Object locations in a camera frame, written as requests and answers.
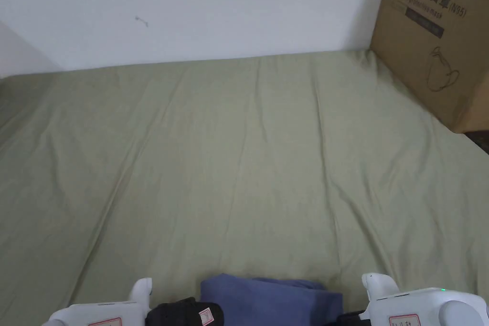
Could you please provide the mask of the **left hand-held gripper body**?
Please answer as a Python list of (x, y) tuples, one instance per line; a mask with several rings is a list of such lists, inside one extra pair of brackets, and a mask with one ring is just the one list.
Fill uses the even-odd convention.
[(175, 326), (187, 307), (197, 305), (194, 297), (150, 309), (152, 279), (135, 282), (129, 299), (121, 302), (73, 304), (54, 312), (49, 326)]

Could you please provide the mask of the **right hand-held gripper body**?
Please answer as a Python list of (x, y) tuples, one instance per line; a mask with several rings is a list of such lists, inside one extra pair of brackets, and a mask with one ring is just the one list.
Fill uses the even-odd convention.
[(386, 274), (365, 273), (369, 303), (341, 315), (338, 326), (487, 326), (488, 305), (478, 295), (443, 288), (402, 292)]

